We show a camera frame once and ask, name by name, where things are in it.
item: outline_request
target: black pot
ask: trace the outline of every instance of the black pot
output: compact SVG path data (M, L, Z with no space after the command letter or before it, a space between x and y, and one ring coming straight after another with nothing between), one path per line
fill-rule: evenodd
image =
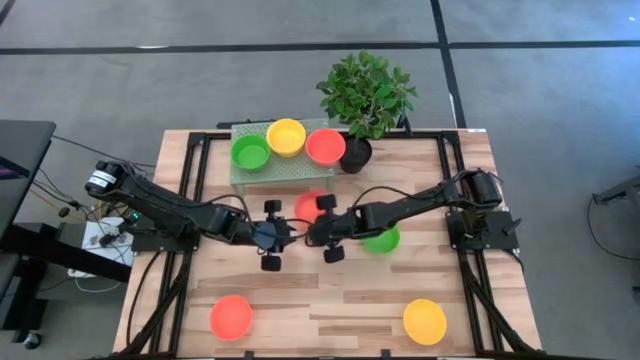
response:
M348 137L345 141L347 148L340 158L340 167L347 174L357 174L371 160L373 148L367 139Z

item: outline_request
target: perforated shelf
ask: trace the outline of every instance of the perforated shelf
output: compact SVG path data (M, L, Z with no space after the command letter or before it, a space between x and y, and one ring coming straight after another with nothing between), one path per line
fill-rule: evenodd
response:
M329 127L328 119L306 119L300 120L307 133L307 137L315 130ZM231 127L231 144L246 135L266 136L267 129L272 123L255 123L234 125ZM292 158L282 158L271 152L269 162L258 172L247 172L245 170L231 166L231 185L240 194L244 194L244 185L277 183L283 181L298 181L306 179L327 179L327 187L332 185L334 170L318 166L309 159L307 153L302 151Z

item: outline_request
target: potted plant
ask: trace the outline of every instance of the potted plant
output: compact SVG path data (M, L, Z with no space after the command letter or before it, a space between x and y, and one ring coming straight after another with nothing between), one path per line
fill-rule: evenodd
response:
M349 125L340 167L355 174L371 159L373 149L367 138L380 139L395 127L405 109L413 111L407 97L417 96L416 88L408 86L410 76L399 66L389 73L388 59L364 50L357 58L349 54L332 67L327 81L319 82L316 88L327 95L320 106L329 118L337 117L340 123Z

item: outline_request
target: gray carpet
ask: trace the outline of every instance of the gray carpet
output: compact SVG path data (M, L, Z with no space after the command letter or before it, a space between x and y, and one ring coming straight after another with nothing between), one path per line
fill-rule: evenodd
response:
M640 39L637 1L440 2L450 41ZM17 0L0 27L0 48L396 40L437 41L428 1ZM165 129L322 116L313 87L345 53L2 56L0 118L52 120L60 136L154 162ZM412 74L419 93L414 127L454 126L438 50L376 53ZM640 171L639 50L452 56L468 126L488 129L506 201L523 218L518 236L545 349L637 358L640 305L631 286L640 285L640 268L597 248L586 206L591 193ZM88 201L82 187L98 159L54 142L43 168ZM640 257L636 216L625 202L596 207L594 231L613 251ZM58 221L31 196L18 219ZM2 333L0 359L108 353L123 293L78 297L67 285L48 295L57 300L45 316L42 347L25 351Z

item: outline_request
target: wooden table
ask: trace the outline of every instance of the wooden table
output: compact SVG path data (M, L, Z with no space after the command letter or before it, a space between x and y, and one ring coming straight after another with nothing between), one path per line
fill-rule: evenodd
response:
M188 133L165 132L155 173L157 184L176 192ZM486 132L460 130L460 139L467 168L496 171ZM338 213L371 186L384 184L414 193L442 180L438 150L432 139L377 140L373 147L373 158L360 174L337 175L334 193ZM451 149L448 154L455 174ZM191 174L189 196L193 194L196 168ZM245 198L254 219L264 218L263 202L269 199L281 199L282 214L293 217L296 196L316 186L321 184L247 186ZM232 191L229 141L216 140L209 156L203 199ZM380 190L363 201L390 201L397 197ZM234 199L228 203L239 205ZM346 259L325 264L323 249L292 244L282 255L279 273L260 270L255 248L202 239L193 258L178 355L242 356L245 350L254 350L256 356L378 356L380 349L390 349L398 356L473 354L458 260L449 246L444 213L439 209L400 222L401 242L389 256L373 256L360 242L345 240ZM498 308L526 342L539 348L520 266L502 251L485 254ZM127 316L150 258L151 254L138 256L133 265L115 351L125 346ZM132 334L140 330L156 306L163 266L161 255L142 287ZM249 334L235 342L218 340L209 330L213 304L229 294L245 296L254 311ZM417 298L436 301L447 316L447 333L437 345L418 345L403 330L402 312ZM490 348L486 315L479 304L478 309L485 347ZM172 312L169 309L165 317L169 320L165 321L161 350L167 349Z

